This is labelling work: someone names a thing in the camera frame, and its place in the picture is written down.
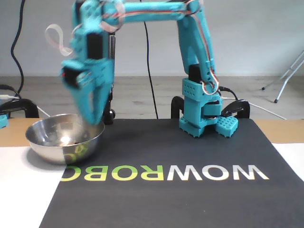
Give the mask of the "teal gripper black motor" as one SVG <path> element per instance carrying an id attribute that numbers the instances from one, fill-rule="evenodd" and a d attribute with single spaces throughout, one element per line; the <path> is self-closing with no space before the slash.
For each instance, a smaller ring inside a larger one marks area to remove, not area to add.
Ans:
<path id="1" fill-rule="evenodd" d="M 100 121 L 113 124 L 114 60 L 73 58 L 64 60 L 61 66 L 61 76 L 81 117 L 91 125 Z"/>

